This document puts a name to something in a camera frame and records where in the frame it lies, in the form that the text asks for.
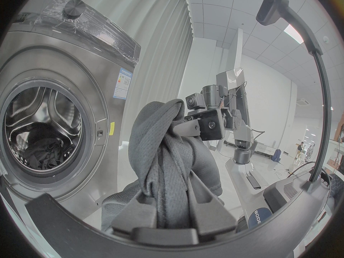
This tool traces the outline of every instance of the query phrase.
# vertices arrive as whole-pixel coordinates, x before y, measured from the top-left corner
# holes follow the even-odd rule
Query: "yellow warning sticker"
[[[110,123],[110,133],[109,135],[113,135],[114,134],[114,122]]]

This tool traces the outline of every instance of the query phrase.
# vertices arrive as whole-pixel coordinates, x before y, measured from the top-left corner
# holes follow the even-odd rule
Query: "gray cloth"
[[[334,198],[334,207],[336,207],[342,197],[342,194],[344,193],[344,181],[334,173],[330,174],[330,176],[332,179],[329,197]]]
[[[128,156],[138,180],[102,203],[101,230],[111,230],[112,219],[139,191],[157,203],[158,228],[191,225],[187,179],[191,170],[216,196],[222,194],[214,157],[200,137],[180,137],[173,127],[184,122],[184,103],[151,102],[137,116],[131,130]]]

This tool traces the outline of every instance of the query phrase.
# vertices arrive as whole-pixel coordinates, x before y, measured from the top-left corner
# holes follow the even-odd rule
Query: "bode logo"
[[[252,228],[254,226],[261,224],[271,215],[272,215],[271,211],[267,209],[266,207],[261,207],[257,209],[251,214],[250,218],[248,219],[248,223],[247,223],[248,228]]]

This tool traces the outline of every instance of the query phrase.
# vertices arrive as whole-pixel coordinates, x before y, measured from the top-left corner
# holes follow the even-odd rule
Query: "energy label sticker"
[[[129,85],[132,73],[124,68],[119,71],[116,88],[114,89],[114,98],[127,99]]]
[[[114,134],[114,122],[110,123],[110,132],[109,135],[113,135]]]

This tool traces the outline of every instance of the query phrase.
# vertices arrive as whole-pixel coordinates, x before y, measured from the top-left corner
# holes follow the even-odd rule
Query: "screw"
[[[209,128],[210,128],[210,129],[214,129],[215,126],[216,126],[215,122],[211,121],[211,122],[209,123]]]

